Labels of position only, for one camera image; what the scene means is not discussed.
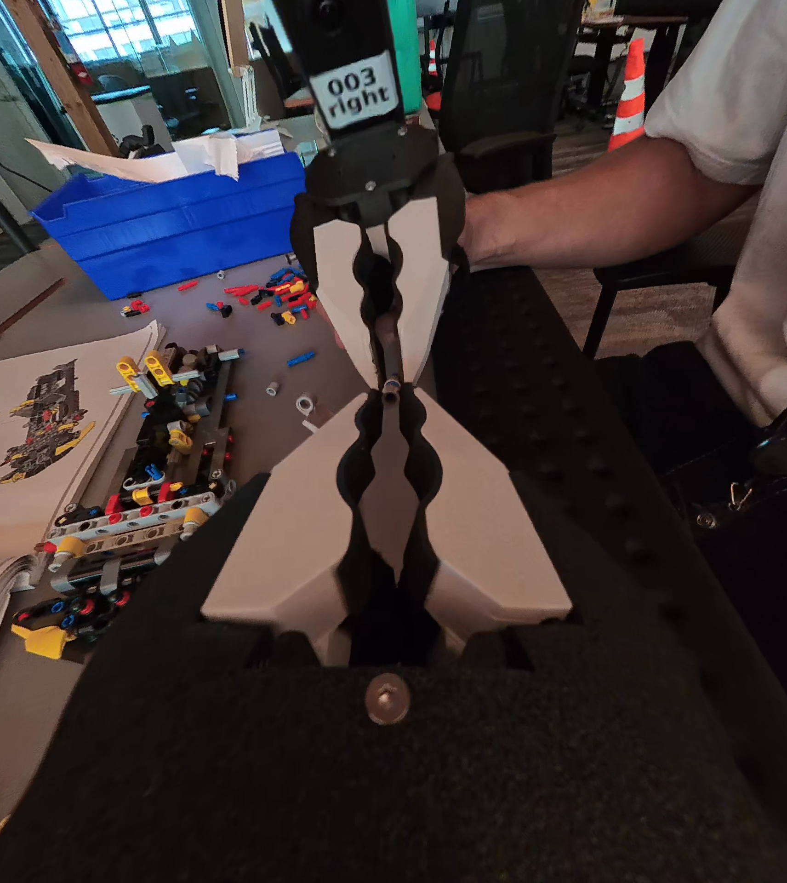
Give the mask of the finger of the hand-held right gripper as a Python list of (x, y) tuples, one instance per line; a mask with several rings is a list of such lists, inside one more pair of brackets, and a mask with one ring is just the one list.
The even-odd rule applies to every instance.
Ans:
[(397, 334), (403, 380), (414, 383), (429, 357), (451, 281), (442, 253), (439, 206), (434, 197), (410, 201), (387, 224), (400, 262), (394, 284), (401, 299)]
[(380, 384), (369, 271), (374, 253), (357, 224), (328, 221), (313, 230), (316, 293), (345, 352), (367, 384)]

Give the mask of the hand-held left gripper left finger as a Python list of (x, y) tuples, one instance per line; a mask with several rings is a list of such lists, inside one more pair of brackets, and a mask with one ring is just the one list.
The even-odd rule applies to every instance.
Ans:
[(359, 508), (383, 415), (380, 393), (361, 393), (272, 469), (204, 601), (206, 620), (300, 633), (327, 667), (360, 661), (370, 602), (394, 584)]

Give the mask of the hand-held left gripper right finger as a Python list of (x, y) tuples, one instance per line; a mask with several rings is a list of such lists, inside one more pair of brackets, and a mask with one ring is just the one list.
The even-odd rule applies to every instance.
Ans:
[(418, 499), (399, 588), (439, 627), (432, 653), (565, 619), (572, 602), (504, 464), (423, 390), (403, 389), (399, 429)]

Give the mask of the person's right forearm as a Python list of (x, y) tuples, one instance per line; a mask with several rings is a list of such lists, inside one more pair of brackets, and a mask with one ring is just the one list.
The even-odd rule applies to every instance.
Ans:
[(708, 178), (678, 142), (641, 137), (578, 171), (509, 193), (500, 256), (535, 269), (628, 263), (703, 233), (760, 189)]

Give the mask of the pile of small lego pins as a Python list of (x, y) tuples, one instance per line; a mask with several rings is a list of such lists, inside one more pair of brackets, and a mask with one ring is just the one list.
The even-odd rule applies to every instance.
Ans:
[[(216, 274), (216, 280), (222, 286), (217, 293), (222, 293), (227, 300), (216, 298), (205, 303), (207, 311), (223, 318), (227, 319), (232, 315), (235, 302), (242, 306), (252, 306), (258, 312), (270, 310), (273, 305), (276, 305), (279, 310), (283, 310), (285, 313), (288, 308), (297, 310), (309, 302), (311, 303), (310, 308), (313, 308), (315, 298), (311, 293), (307, 276), (294, 266), (287, 265), (279, 269), (269, 275), (267, 281), (260, 284), (247, 283), (226, 286), (224, 284), (226, 279), (224, 271), (219, 271)], [(179, 293), (190, 292), (199, 288), (203, 281), (195, 278), (181, 282), (177, 285), (177, 291)], [(147, 315), (150, 309), (150, 305), (143, 298), (129, 295), (125, 298), (125, 303), (120, 309), (120, 315), (125, 318), (137, 318)]]

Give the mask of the lego car chassis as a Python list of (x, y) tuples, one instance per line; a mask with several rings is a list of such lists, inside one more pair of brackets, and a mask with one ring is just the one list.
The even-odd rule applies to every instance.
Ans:
[(118, 361), (110, 391), (144, 399), (142, 425), (105, 501), (70, 502), (46, 535), (39, 576), (53, 596), (17, 612), (11, 632), (27, 653), (84, 654), (131, 602), (138, 587), (236, 490), (228, 475), (233, 435), (224, 424), (242, 348), (169, 344), (143, 361)]

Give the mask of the person's right hand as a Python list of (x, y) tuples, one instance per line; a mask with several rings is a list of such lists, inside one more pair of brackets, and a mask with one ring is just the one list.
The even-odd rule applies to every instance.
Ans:
[(468, 194), (465, 223), (458, 244), (470, 270), (524, 265), (520, 190)]

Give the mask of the black dotted mat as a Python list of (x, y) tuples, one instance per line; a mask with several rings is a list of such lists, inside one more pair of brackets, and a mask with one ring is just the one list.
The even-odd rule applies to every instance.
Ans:
[(787, 881), (787, 699), (530, 270), (455, 287), (439, 402), (515, 472), (576, 612), (454, 715), (466, 877)]

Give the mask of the black mesh chair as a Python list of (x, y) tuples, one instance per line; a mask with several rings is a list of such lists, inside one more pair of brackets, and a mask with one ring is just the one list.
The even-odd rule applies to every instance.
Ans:
[(554, 125), (580, 1), (461, 1), (445, 69), (439, 138), (469, 193), (553, 173)]

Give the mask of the blue plastic bin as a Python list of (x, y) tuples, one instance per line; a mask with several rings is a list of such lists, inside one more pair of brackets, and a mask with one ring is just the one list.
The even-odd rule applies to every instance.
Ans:
[(79, 174), (32, 211), (101, 291), (117, 301), (292, 252), (305, 169), (285, 152), (165, 183)]

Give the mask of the white paper sheets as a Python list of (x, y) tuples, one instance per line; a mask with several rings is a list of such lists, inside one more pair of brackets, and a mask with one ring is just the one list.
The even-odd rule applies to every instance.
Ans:
[(241, 165), (285, 152), (276, 129), (242, 136), (223, 132), (184, 139), (174, 144), (172, 152), (130, 159), (67, 148), (32, 138), (27, 139), (27, 143), (58, 170), (79, 166), (141, 183), (163, 183), (205, 172), (237, 180)]

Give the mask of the metal carabiner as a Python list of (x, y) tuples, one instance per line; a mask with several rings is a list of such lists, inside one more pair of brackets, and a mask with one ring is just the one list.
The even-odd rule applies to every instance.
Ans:
[(702, 532), (721, 531), (734, 523), (753, 503), (754, 481), (730, 482), (708, 500), (690, 504), (687, 524)]

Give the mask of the open instruction booklet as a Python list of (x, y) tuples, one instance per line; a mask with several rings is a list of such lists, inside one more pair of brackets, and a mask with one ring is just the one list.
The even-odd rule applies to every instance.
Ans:
[(125, 334), (0, 360), (0, 627), (10, 594), (28, 588), (35, 547), (80, 496), (130, 396), (116, 363), (141, 361), (165, 330)]

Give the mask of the wooden post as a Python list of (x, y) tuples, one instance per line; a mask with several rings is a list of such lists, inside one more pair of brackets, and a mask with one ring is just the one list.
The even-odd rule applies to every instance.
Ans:
[(55, 92), (86, 149), (117, 156), (118, 147), (82, 78), (71, 71), (49, 18), (35, 1), (4, 1), (4, 7), (32, 50), (39, 68)]

